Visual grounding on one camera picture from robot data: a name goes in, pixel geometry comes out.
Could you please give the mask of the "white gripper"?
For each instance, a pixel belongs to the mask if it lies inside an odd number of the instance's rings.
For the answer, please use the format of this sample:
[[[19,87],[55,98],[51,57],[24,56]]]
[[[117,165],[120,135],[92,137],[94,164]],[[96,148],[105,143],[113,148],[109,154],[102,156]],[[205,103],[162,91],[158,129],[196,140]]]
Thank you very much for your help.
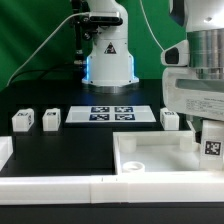
[[[224,80],[199,79],[196,71],[190,68],[166,68],[162,89],[165,106],[170,111],[187,115],[197,143],[202,137],[201,117],[224,121]]]

